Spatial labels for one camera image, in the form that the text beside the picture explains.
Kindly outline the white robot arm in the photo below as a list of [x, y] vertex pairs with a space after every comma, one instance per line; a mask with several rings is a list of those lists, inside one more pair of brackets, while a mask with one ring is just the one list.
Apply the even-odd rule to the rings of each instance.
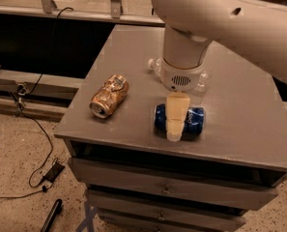
[[152, 0], [165, 23], [158, 74], [170, 91], [166, 138], [181, 139], [190, 125], [187, 91], [204, 85], [204, 58], [216, 41], [287, 84], [287, 7], [260, 0]]

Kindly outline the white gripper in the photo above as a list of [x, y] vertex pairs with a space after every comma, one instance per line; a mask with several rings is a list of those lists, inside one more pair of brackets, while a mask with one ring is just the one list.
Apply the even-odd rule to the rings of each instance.
[[179, 69], [161, 60], [160, 80], [163, 86], [171, 92], [166, 98], [166, 138], [169, 141], [181, 140], [190, 98], [186, 93], [194, 89], [200, 75], [204, 71], [202, 65], [192, 69]]

